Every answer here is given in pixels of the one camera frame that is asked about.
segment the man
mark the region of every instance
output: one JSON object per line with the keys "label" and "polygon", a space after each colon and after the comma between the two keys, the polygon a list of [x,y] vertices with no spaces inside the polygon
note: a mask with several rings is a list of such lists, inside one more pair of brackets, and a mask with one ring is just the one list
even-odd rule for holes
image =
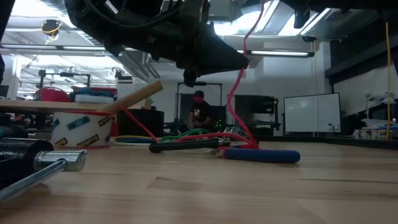
{"label": "man", "polygon": [[188,127],[192,128],[211,128],[210,105],[205,101],[203,91],[196,91],[193,94],[193,104],[188,119]]}

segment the green hose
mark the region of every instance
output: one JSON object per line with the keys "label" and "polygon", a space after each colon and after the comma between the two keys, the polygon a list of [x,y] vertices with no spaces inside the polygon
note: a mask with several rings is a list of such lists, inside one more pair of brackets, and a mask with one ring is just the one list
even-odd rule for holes
{"label": "green hose", "polygon": [[178,136],[166,136],[166,137],[163,137],[159,141],[160,142],[168,142],[168,141],[178,140],[178,139],[180,139],[182,137],[185,137],[185,136],[194,136],[194,135],[208,134],[208,133],[209,133],[209,131],[207,131],[205,129],[196,128],[196,129],[189,130],[186,133],[179,134]]}

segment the tape roll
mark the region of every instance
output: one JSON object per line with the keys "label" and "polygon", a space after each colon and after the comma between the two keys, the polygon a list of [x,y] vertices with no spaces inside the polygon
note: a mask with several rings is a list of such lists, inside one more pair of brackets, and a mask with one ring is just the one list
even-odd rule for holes
{"label": "tape roll", "polygon": [[55,146],[102,147],[110,140],[111,113],[69,111],[54,113],[51,143]]}

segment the table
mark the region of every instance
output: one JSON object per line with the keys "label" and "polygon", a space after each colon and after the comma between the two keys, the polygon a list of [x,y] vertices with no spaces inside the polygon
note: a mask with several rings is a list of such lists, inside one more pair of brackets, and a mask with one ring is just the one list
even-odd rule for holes
{"label": "table", "polygon": [[[72,102],[46,102],[46,101],[22,101],[22,100],[1,100],[0,108],[3,110],[22,110],[52,114],[67,110],[98,110],[104,104],[99,103],[72,103]],[[134,105],[130,109],[141,109],[141,106]]]}
{"label": "table", "polygon": [[89,150],[83,172],[61,173],[0,208],[2,224],[395,223],[398,151],[321,143],[298,164],[232,161],[204,150]]}
{"label": "table", "polygon": [[[22,101],[0,100],[0,111],[3,113],[21,113],[36,115],[35,128],[45,129],[45,115],[55,112],[85,110],[94,111],[101,109],[104,104],[99,103],[72,103],[72,102],[47,102],[47,101]],[[142,106],[134,105],[129,109],[141,109]]]}

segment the black t-shirt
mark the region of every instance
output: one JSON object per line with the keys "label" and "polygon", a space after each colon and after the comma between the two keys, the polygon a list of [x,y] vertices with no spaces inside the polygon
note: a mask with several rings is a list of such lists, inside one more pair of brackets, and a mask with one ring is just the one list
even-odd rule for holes
{"label": "black t-shirt", "polygon": [[206,101],[202,103],[193,102],[191,112],[193,113],[193,121],[205,122],[210,117],[210,105]]}

